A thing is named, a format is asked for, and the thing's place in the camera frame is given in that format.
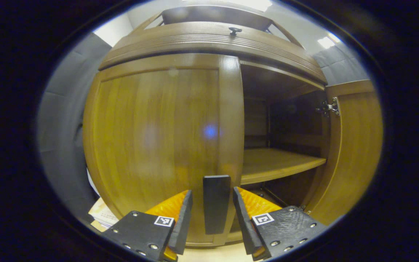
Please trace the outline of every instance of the black border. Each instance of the black border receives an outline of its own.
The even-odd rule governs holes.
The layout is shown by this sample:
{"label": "black border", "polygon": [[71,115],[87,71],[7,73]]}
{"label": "black border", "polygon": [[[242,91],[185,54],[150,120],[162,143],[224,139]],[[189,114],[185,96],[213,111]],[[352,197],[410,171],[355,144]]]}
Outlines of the black border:
{"label": "black border", "polygon": [[[419,261],[419,2],[288,3],[359,52],[375,76],[387,128],[367,198],[323,239],[278,260]],[[42,176],[34,122],[60,58],[92,25],[132,4],[0,1],[0,261],[135,260],[60,204]]]}

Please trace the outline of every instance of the ceiling light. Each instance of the ceiling light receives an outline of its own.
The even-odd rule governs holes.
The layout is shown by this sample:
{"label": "ceiling light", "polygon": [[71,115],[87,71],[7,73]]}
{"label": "ceiling light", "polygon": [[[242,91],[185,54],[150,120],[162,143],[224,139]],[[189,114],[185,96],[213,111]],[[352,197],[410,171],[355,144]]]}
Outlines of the ceiling light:
{"label": "ceiling light", "polygon": [[329,36],[329,38],[331,38],[332,40],[334,40],[334,42],[339,43],[340,39],[337,38],[337,36],[333,35],[332,33],[328,33],[327,34]]}
{"label": "ceiling light", "polygon": [[324,47],[324,49],[328,49],[332,46],[335,46],[334,42],[329,37],[324,37],[318,40],[318,43]]}

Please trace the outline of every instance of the white wall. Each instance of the white wall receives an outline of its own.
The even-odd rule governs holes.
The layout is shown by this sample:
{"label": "white wall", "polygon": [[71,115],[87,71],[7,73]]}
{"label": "white wall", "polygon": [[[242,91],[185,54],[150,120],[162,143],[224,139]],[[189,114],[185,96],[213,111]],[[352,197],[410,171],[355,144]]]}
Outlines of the white wall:
{"label": "white wall", "polygon": [[[292,8],[289,8],[284,3],[276,1],[272,1],[272,3],[273,5],[268,7],[264,13],[243,6],[240,6],[240,9],[259,13],[276,21],[279,25],[289,31],[310,54],[324,50],[317,42],[317,40],[327,36],[328,32],[324,28],[321,28],[307,18],[298,15]],[[210,0],[153,0],[132,8],[127,12],[127,16],[132,27],[135,28],[151,16],[163,10],[196,4],[216,4],[234,7],[233,4],[225,4],[224,2]]]}
{"label": "white wall", "polygon": [[123,36],[128,35],[133,30],[128,13],[123,13],[118,17],[106,22],[104,25],[93,31],[108,45],[114,46]]}

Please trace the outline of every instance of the cabinet knob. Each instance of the cabinet knob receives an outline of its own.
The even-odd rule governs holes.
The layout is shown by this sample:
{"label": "cabinet knob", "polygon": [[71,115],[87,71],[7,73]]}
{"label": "cabinet knob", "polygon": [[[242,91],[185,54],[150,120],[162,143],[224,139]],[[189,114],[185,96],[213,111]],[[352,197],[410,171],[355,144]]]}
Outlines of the cabinet knob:
{"label": "cabinet knob", "polygon": [[240,28],[229,28],[229,30],[231,30],[231,35],[237,35],[238,32],[242,31]]}

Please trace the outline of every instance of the wooden shelf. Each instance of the wooden shelf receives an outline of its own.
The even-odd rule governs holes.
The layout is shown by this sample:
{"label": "wooden shelf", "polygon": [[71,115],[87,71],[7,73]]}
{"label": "wooden shelf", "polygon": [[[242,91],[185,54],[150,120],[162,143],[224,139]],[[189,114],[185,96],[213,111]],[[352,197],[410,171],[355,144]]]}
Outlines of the wooden shelf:
{"label": "wooden shelf", "polygon": [[240,70],[244,97],[262,98],[267,104],[324,91],[324,85],[276,67],[241,60]]}
{"label": "wooden shelf", "polygon": [[243,151],[241,184],[252,184],[278,179],[315,168],[326,163],[316,158],[274,148]]}

